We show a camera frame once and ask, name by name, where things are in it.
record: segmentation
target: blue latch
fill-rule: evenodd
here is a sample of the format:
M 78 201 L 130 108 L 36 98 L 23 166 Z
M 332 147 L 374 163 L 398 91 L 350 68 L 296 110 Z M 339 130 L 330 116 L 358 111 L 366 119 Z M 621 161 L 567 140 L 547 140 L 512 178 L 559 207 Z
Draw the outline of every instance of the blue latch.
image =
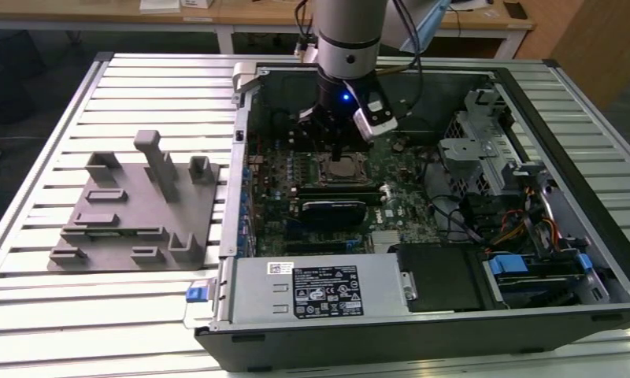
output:
M 591 257 L 587 254 L 579 254 L 578 259 L 579 264 L 582 264 L 586 272 L 594 269 L 594 262 L 591 261 Z
M 187 303 L 208 302 L 208 288 L 190 287 L 187 289 Z
M 528 266 L 526 265 L 524 257 L 518 254 L 496 256 L 494 260 L 488 261 L 488 263 L 496 276 L 503 273 L 528 272 Z

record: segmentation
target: floor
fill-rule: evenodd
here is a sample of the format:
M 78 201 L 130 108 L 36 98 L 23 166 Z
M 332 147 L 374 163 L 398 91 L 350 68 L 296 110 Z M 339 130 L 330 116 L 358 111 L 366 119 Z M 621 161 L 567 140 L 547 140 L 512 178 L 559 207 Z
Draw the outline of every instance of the floor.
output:
M 79 46 L 71 45 L 62 31 L 35 31 L 32 38 L 50 69 L 24 82 L 38 113 L 24 122 L 0 126 L 0 219 L 96 53 L 219 53 L 216 36 L 210 33 L 86 32 Z M 235 40 L 239 54 L 291 54 L 296 43 L 294 37 L 276 41 L 274 35 L 255 39 L 236 35 Z M 630 142 L 630 85 L 606 115 Z

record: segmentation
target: aluminum extrusion table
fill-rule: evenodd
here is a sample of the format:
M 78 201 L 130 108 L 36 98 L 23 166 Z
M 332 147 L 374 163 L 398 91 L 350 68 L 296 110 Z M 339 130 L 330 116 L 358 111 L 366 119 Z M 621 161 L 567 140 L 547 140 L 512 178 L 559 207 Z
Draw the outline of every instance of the aluminum extrusion table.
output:
M 0 376 L 244 377 L 220 370 L 182 319 L 186 290 L 216 275 L 236 107 L 232 68 L 280 56 L 106 54 L 92 68 L 0 223 Z M 402 64 L 403 58 L 382 58 Z M 542 61 L 424 60 L 507 67 L 630 239 L 630 146 L 560 68 Z M 207 154 L 222 164 L 207 269 L 56 274 L 50 249 L 72 213 L 95 150 L 143 159 L 132 137 L 158 129 L 175 161 Z M 520 142 L 534 149 L 530 139 Z M 630 376 L 630 329 L 554 352 L 275 372 L 271 376 Z

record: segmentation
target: white sticker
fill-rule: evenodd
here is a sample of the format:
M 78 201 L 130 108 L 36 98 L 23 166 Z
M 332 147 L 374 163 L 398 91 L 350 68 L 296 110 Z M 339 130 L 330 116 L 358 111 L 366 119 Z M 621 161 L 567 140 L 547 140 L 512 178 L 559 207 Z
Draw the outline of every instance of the white sticker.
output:
M 183 17 L 186 22 L 212 22 L 210 17 Z
M 294 262 L 270 262 L 268 274 L 292 274 L 292 269 L 295 269 Z

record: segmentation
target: warning label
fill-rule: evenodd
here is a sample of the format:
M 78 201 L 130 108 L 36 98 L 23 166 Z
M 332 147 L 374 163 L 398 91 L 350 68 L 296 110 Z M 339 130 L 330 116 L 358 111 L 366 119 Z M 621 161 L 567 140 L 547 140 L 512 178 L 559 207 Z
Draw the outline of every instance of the warning label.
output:
M 356 266 L 295 268 L 295 315 L 300 319 L 366 314 Z

